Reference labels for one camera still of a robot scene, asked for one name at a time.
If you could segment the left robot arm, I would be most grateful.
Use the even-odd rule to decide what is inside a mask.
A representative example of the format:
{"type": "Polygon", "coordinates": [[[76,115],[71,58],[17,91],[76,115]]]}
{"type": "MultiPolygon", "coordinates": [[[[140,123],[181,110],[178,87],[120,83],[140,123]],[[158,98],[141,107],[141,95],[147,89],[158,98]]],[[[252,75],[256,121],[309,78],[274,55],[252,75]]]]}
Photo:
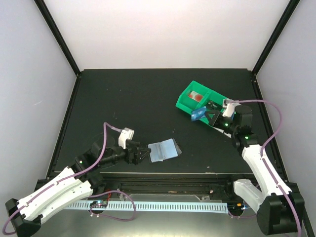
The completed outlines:
{"type": "Polygon", "coordinates": [[[14,234],[31,237],[47,220],[67,206],[83,198],[96,198],[108,194],[106,182],[100,173],[104,167],[118,162],[138,165],[149,156],[151,149],[139,142],[127,141],[126,147],[102,148],[99,142],[74,160],[55,178],[32,194],[21,199],[10,199],[5,207],[14,234]]]}

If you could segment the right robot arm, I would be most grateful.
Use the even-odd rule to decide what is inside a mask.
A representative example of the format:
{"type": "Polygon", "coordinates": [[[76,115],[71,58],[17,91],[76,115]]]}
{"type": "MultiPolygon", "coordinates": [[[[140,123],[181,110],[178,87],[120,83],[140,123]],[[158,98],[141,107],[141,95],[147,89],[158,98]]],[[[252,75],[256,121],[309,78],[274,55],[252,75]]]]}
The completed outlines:
{"type": "Polygon", "coordinates": [[[225,111],[207,110],[204,114],[213,128],[230,135],[232,144],[252,170],[258,187],[248,179],[238,179],[224,187],[230,199],[241,197],[255,212],[265,235],[302,235],[304,199],[290,188],[270,162],[265,148],[252,131],[252,110],[244,105],[226,105],[225,111]]]}

